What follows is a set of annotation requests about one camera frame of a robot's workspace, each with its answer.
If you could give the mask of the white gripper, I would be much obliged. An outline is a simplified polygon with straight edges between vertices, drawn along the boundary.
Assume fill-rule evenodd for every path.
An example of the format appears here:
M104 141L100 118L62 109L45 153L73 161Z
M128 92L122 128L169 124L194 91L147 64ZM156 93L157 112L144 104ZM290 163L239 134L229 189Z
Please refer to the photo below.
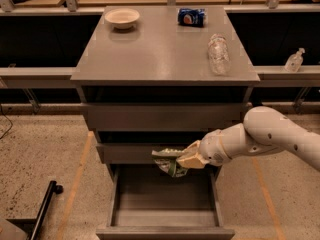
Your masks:
M180 156L177 163L190 169L203 169L206 164L219 167L229 163L231 158L225 151L222 137L220 129L206 134L201 141L196 140L190 144L185 149L188 154Z

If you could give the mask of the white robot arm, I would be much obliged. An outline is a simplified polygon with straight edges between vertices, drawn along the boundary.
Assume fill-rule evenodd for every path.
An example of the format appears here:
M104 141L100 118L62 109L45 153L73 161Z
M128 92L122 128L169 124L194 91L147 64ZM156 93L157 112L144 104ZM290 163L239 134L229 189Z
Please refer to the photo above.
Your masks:
M215 130L195 141L177 159L184 168L222 166L239 156L261 156L286 150L320 170L320 135L295 124L275 109L250 109L242 123Z

